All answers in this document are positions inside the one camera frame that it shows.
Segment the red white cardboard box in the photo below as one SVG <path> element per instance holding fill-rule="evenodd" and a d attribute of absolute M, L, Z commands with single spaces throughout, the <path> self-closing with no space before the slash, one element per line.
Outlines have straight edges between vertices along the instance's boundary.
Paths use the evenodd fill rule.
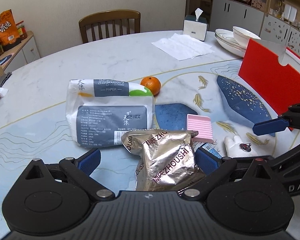
<path fill-rule="evenodd" d="M 239 70 L 239 76 L 278 116 L 300 103 L 300 72 L 292 64 L 282 63 L 289 57 L 283 45 L 250 39 Z"/>

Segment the white paper napkin sheet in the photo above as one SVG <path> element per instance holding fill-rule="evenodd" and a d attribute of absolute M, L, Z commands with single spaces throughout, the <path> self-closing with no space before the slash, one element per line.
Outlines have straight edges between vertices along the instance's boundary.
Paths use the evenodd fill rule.
<path fill-rule="evenodd" d="M 212 46 L 189 35 L 173 34 L 152 44 L 178 61 L 213 53 Z"/>

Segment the white side cabinet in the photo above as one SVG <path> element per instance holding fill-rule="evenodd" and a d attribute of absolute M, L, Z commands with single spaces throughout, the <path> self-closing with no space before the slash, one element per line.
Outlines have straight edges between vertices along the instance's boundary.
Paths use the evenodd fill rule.
<path fill-rule="evenodd" d="M 13 72 L 41 58 L 33 32 L 27 31 L 27 35 L 20 44 L 0 56 L 0 66 L 5 73 Z"/>

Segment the white gold-rimmed bowl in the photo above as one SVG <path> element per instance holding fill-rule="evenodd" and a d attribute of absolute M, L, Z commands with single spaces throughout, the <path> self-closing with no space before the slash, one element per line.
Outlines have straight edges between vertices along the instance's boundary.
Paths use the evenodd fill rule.
<path fill-rule="evenodd" d="M 260 37 L 256 34 L 237 26 L 232 27 L 233 37 L 237 43 L 244 49 L 247 48 L 250 39 L 260 40 Z"/>

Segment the red lidded jar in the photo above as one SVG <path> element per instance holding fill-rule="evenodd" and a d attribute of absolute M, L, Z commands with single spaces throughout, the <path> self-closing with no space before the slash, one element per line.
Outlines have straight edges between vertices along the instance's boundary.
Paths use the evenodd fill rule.
<path fill-rule="evenodd" d="M 24 25 L 24 21 L 18 22 L 16 24 L 17 30 L 19 32 L 19 36 L 21 40 L 24 40 L 25 38 L 27 38 L 27 31 L 25 30 L 25 25 Z"/>

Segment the white tissue paper pack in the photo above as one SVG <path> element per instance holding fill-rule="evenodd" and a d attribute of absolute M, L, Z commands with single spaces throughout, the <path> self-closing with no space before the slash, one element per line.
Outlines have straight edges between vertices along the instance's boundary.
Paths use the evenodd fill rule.
<path fill-rule="evenodd" d="M 153 123 L 154 97 L 143 85 L 111 79 L 70 80 L 66 120 L 75 143 L 85 148 L 121 144 L 121 136 Z"/>

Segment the orange tangerine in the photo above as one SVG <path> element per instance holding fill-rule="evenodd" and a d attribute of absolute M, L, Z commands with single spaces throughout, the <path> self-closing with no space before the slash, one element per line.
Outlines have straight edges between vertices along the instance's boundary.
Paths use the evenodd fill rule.
<path fill-rule="evenodd" d="M 154 76 L 144 77 L 140 85 L 148 88 L 154 96 L 158 95 L 161 89 L 161 82 Z"/>

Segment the white gold-rimmed plate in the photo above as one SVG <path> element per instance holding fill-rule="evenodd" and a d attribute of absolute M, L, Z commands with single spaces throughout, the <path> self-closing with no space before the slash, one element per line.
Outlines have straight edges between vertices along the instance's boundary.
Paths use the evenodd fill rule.
<path fill-rule="evenodd" d="M 241 58 L 244 57 L 246 49 L 234 39 L 233 32 L 226 29 L 216 29 L 215 38 L 217 42 L 228 52 Z"/>

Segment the white wall cabinet unit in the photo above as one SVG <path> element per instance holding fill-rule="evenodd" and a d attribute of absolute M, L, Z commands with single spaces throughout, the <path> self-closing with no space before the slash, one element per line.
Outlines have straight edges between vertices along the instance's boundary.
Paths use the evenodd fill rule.
<path fill-rule="evenodd" d="M 300 0 L 212 0 L 209 30 L 234 26 L 300 56 Z"/>

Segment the green white tissue box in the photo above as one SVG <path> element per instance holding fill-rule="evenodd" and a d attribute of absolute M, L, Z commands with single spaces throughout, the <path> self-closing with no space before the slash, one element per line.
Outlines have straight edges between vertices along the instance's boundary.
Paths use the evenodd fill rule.
<path fill-rule="evenodd" d="M 186 15 L 183 26 L 183 34 L 197 40 L 204 41 L 207 33 L 207 20 L 202 17 L 203 10 L 197 8 L 194 15 Z"/>

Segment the brown wooden chair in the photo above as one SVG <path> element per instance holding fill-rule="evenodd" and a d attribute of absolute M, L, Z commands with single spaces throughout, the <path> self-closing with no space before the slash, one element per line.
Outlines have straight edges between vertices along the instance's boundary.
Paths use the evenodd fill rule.
<path fill-rule="evenodd" d="M 117 9 L 85 16 L 78 22 L 82 42 L 140 33 L 141 13 L 136 10 Z"/>

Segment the pink ribbed square tray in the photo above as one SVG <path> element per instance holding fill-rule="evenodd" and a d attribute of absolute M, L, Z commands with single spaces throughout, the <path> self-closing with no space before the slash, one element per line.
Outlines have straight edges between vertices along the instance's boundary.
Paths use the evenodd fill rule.
<path fill-rule="evenodd" d="M 198 134 L 193 138 L 196 142 L 213 143 L 213 131 L 211 119 L 202 115 L 187 115 L 187 130 L 197 131 Z"/>

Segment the orange snack bag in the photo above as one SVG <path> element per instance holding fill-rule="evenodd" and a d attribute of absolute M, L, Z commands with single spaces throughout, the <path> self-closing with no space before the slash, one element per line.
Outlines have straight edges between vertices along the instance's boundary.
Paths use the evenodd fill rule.
<path fill-rule="evenodd" d="M 12 10 L 0 14 L 0 42 L 3 46 L 12 45 L 20 38 Z"/>

